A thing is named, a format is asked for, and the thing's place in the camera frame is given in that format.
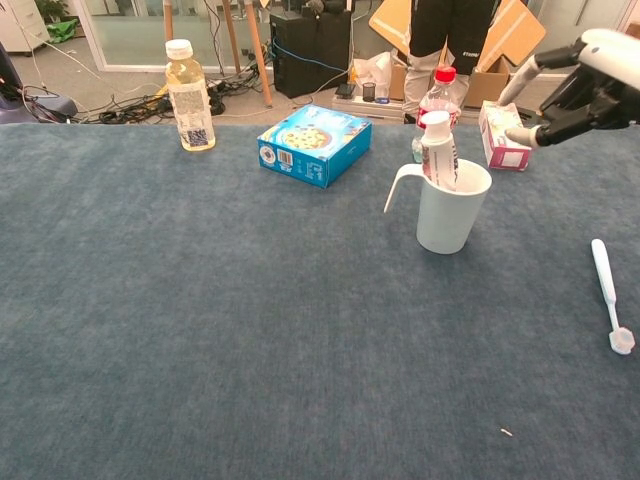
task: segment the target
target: cup handle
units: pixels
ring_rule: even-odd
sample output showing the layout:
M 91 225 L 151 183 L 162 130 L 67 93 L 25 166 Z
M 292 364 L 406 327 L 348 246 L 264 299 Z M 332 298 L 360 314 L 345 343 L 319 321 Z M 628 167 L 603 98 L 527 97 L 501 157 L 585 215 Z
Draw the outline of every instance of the cup handle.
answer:
M 396 198 L 397 186 L 398 182 L 404 177 L 420 177 L 425 178 L 424 173 L 422 172 L 422 164 L 421 163 L 409 163 L 407 165 L 403 165 L 398 169 L 398 173 L 396 173 L 396 178 L 393 181 L 393 185 L 391 186 L 391 191 L 389 192 L 389 196 L 387 197 L 387 203 L 384 205 L 384 213 L 387 213 L 393 204 L 393 201 Z

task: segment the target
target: person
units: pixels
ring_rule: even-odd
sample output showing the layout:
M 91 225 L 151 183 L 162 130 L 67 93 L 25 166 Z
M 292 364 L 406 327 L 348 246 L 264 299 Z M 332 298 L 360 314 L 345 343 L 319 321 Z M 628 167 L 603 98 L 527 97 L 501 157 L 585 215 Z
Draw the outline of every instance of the person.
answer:
M 453 100 L 462 104 L 499 4 L 500 0 L 411 0 L 403 104 L 406 123 L 416 122 L 418 106 L 429 90 L 445 43 L 447 64 L 457 72 Z

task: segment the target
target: plastic bottle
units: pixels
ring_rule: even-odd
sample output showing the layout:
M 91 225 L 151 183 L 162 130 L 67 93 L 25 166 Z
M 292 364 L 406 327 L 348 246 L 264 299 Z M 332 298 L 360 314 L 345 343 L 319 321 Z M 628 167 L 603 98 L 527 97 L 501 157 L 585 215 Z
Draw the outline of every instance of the plastic bottle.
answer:
M 182 146 L 190 152 L 213 148 L 216 137 L 209 95 L 202 67 L 193 59 L 191 42 L 169 40 L 165 48 L 169 57 L 167 88 Z
M 451 117 L 446 110 L 425 113 L 426 125 L 420 140 L 422 172 L 436 185 L 452 191 L 458 180 L 458 153 L 451 134 Z
M 451 116 L 451 128 L 455 126 L 458 116 L 460 115 L 460 107 L 456 105 L 451 96 L 450 87 L 456 79 L 456 69 L 448 66 L 440 66 L 436 69 L 435 83 L 431 90 L 423 97 L 420 102 L 420 111 L 416 122 L 416 135 L 411 142 L 411 150 L 413 151 L 413 160 L 416 163 L 422 162 L 422 146 L 420 144 L 424 134 L 424 123 L 422 117 L 429 112 L 443 110 L 449 112 Z

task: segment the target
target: pink box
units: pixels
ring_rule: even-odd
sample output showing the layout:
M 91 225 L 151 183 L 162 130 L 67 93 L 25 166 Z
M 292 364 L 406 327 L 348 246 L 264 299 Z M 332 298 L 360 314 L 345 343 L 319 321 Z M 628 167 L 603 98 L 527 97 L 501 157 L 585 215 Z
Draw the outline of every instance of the pink box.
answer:
M 490 168 L 520 172 L 527 168 L 531 147 L 509 140 L 504 134 L 507 128 L 522 127 L 515 104 L 498 107 L 495 102 L 485 100 L 482 103 L 478 123 L 482 132 L 484 153 Z

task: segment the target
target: white bottle cap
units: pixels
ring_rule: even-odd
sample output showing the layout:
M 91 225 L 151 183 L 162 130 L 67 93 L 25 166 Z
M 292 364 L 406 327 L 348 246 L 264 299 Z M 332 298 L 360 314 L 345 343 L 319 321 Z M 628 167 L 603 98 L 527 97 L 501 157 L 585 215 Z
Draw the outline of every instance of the white bottle cap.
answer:
M 434 110 L 425 113 L 420 119 L 424 129 L 425 139 L 431 142 L 441 142 L 451 135 L 451 115 L 446 110 Z
M 167 57 L 171 60 L 184 60 L 193 56 L 193 48 L 189 40 L 177 39 L 169 40 L 165 43 Z

